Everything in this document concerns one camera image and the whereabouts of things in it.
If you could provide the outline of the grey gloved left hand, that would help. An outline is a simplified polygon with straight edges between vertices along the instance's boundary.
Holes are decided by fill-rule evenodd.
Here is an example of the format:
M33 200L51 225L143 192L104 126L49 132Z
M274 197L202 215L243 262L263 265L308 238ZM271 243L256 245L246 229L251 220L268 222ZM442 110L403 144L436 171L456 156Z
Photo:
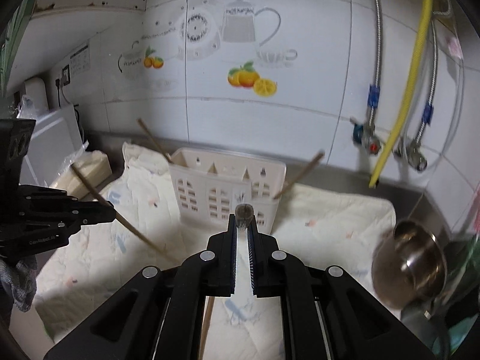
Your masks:
M10 314L13 306L21 312L30 310L37 292L37 270L35 256L1 259L1 309L4 314Z

